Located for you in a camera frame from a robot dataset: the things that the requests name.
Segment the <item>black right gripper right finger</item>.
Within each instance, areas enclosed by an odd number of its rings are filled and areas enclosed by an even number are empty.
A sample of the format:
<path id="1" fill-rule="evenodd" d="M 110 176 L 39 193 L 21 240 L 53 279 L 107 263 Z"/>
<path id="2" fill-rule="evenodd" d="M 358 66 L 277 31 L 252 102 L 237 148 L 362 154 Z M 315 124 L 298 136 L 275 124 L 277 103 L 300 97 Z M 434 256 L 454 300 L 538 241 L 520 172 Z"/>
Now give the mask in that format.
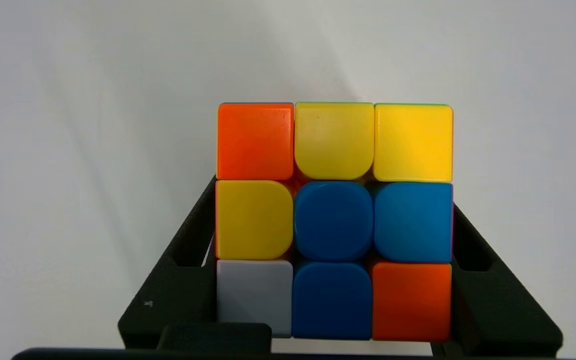
<path id="1" fill-rule="evenodd" d="M 434 358 L 556 358 L 563 333 L 546 310 L 454 208 L 451 337 Z"/>

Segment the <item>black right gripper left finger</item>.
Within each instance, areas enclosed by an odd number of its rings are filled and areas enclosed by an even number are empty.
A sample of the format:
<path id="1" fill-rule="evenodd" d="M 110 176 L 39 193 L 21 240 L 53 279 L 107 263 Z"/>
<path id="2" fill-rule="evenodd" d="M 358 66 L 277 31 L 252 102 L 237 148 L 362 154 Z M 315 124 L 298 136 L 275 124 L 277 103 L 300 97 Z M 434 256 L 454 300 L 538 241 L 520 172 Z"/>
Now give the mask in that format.
<path id="1" fill-rule="evenodd" d="M 126 349 L 155 349 L 167 326 L 217 318 L 212 178 L 118 321 Z"/>

